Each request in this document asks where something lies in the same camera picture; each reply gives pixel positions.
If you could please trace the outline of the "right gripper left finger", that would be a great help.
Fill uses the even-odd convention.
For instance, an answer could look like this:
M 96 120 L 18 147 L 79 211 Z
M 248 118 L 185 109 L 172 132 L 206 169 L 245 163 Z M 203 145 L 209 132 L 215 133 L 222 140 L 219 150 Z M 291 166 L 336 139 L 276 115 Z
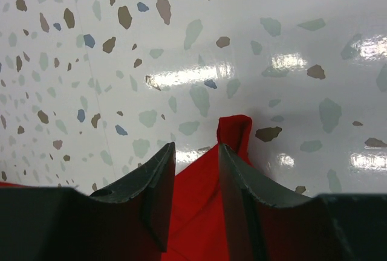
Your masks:
M 1 189 L 2 260 L 160 260 L 167 250 L 175 144 L 104 188 Z

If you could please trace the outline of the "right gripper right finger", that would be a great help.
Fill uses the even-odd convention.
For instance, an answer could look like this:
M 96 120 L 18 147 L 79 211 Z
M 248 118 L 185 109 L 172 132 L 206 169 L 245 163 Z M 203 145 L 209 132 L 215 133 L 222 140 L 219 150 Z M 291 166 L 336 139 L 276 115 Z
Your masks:
M 386 259 L 386 195 L 310 198 L 218 151 L 230 260 Z

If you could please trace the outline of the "red polo shirt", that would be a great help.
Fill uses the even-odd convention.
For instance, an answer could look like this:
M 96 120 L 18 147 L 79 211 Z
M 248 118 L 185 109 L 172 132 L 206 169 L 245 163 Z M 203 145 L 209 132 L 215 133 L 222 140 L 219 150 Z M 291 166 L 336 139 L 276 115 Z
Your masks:
M 213 147 L 175 174 L 167 250 L 160 260 L 228 258 L 218 149 Z

